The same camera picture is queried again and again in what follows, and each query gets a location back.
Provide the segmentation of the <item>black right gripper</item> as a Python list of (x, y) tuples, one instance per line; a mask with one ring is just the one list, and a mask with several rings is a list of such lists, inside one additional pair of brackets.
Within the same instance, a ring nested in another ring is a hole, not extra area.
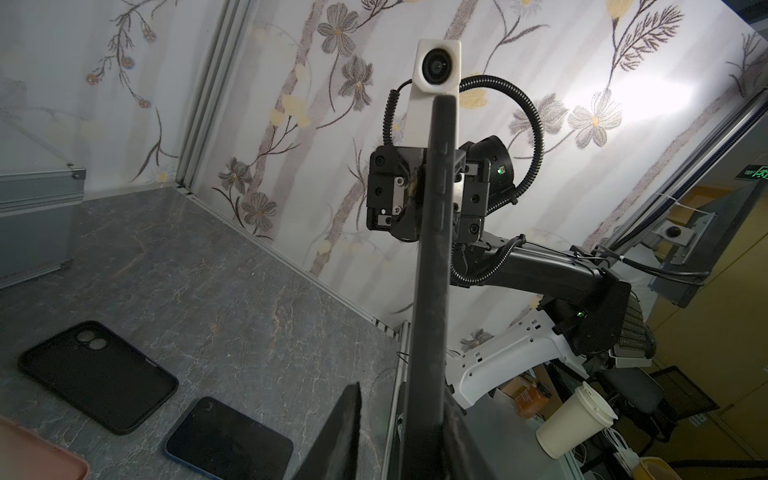
[[(477, 242), (484, 230), (490, 194), (491, 161), (475, 145), (456, 151), (453, 220), (455, 242)], [(426, 183), (427, 150), (378, 147), (370, 157), (366, 226), (402, 242), (419, 240)]]

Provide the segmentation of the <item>blue phone black screen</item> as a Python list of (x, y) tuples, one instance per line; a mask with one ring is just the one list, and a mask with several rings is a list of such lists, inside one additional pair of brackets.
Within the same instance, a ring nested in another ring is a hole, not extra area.
[(210, 479), (282, 479), (293, 442), (206, 396), (187, 410), (163, 451), (168, 458)]

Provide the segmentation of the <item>pink phone case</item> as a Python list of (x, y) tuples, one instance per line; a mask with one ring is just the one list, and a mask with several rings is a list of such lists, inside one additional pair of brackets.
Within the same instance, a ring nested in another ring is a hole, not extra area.
[(87, 479), (90, 465), (76, 454), (1, 418), (2, 479)]

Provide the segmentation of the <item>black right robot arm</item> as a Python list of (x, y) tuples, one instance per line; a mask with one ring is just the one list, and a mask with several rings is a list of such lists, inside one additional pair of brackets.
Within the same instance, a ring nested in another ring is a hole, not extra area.
[(646, 367), (656, 353), (641, 304), (629, 282), (605, 259), (578, 247), (561, 252), (518, 235), (484, 231), (489, 202), (514, 189), (509, 155), (496, 136), (455, 152), (455, 186), (462, 204), (452, 214), (453, 244), (436, 269), (437, 286), (418, 289), (428, 322), (443, 322), (449, 286), (504, 287), (538, 294), (540, 303), (482, 347), (446, 358), (446, 383), (463, 409), (513, 377), (559, 360), (577, 368), (582, 357), (605, 356), (612, 368)]

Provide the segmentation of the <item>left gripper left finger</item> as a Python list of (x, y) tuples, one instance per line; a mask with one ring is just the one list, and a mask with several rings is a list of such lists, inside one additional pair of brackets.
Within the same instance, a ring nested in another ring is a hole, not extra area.
[(356, 478), (361, 409), (360, 384), (347, 385), (318, 438), (295, 473), (295, 480)]

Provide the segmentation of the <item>black phone case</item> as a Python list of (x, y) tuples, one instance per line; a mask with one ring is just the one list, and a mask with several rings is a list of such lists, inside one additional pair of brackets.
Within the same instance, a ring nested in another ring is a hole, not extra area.
[(29, 348), (17, 366), (116, 435), (135, 431), (179, 386), (173, 374), (96, 321)]

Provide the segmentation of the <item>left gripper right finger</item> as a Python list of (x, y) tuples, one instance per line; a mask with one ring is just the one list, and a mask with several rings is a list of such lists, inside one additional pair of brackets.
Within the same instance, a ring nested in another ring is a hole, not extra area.
[(453, 398), (444, 399), (441, 459), (445, 479), (492, 480), (493, 471), (472, 439), (465, 415)]

